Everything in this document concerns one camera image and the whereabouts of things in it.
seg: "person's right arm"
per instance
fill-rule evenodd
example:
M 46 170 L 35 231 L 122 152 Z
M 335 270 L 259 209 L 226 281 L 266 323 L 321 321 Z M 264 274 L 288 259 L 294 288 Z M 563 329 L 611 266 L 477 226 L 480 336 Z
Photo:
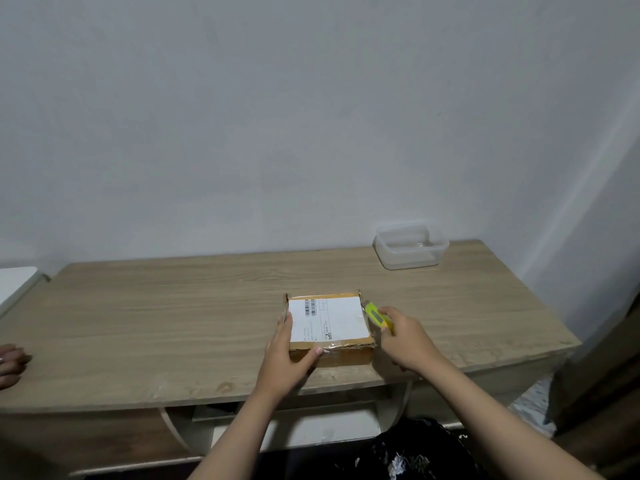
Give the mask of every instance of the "person's right arm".
M 462 373 L 433 344 L 418 320 L 380 308 L 394 322 L 382 329 L 382 349 L 420 374 L 443 396 L 460 422 L 511 480 L 601 479 L 553 441 L 540 435 Z

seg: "wooden desk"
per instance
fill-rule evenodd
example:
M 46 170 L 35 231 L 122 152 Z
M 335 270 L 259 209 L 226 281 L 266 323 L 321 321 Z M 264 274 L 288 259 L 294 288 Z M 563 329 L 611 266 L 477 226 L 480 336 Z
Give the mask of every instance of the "wooden desk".
M 373 248 L 72 264 L 29 296 L 15 311 L 19 316 L 0 322 L 3 341 L 20 343 L 34 355 L 18 386 L 0 392 L 0 435 L 28 447 L 37 436 L 29 434 L 33 425 L 42 432 L 53 421 L 59 423 L 55 441 L 73 443 L 73 432 L 59 429 L 83 429 L 94 417 L 110 425 L 105 428 L 115 431 L 117 442 L 132 433 L 109 418 L 127 418 L 126 425 L 137 417 L 133 410 L 148 414 L 157 411 L 152 408 L 244 400 L 283 293 L 356 289 L 376 304 L 419 318 L 465 371 L 529 371 L 524 381 L 516 374 L 520 379 L 511 395 L 579 344 L 479 241 L 453 242 L 439 266 L 400 271 L 384 269 Z M 377 351 L 372 365 L 317 369 L 299 394 L 412 379 Z M 509 388 L 503 379 L 498 382 Z M 428 413 L 428 404 L 420 409 L 420 394 L 410 398 L 410 410 Z M 159 423 L 149 421 L 142 419 L 137 435 L 161 435 Z M 116 461 L 190 455 L 177 442 L 167 452 L 168 429 L 166 434 L 155 456 L 120 454 Z M 127 448 L 131 453 L 136 447 Z M 36 449 L 46 457 L 54 454 L 44 444 Z M 89 468 L 105 466 L 108 459 L 58 462 Z

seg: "person's left arm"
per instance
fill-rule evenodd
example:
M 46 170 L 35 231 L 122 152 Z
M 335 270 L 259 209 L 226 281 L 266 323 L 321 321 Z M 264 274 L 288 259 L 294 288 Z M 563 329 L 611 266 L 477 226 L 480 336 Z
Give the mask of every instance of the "person's left arm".
M 312 349 L 293 363 L 289 358 L 292 325 L 291 313 L 284 322 L 278 319 L 253 392 L 189 480 L 246 480 L 251 476 L 271 414 L 323 353 L 322 348 Z

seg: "barcode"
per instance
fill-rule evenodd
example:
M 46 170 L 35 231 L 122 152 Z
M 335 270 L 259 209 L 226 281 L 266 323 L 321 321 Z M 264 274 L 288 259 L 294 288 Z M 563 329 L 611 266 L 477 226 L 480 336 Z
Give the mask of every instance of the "barcode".
M 305 315 L 308 317 L 316 316 L 316 300 L 315 299 L 305 300 Z

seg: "plastic container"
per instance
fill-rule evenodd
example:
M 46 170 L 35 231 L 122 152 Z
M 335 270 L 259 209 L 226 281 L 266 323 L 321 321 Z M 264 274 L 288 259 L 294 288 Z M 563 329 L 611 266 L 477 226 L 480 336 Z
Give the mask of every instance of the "plastic container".
M 412 223 L 379 227 L 374 246 L 382 266 L 406 269 L 439 263 L 449 242 L 433 225 Z

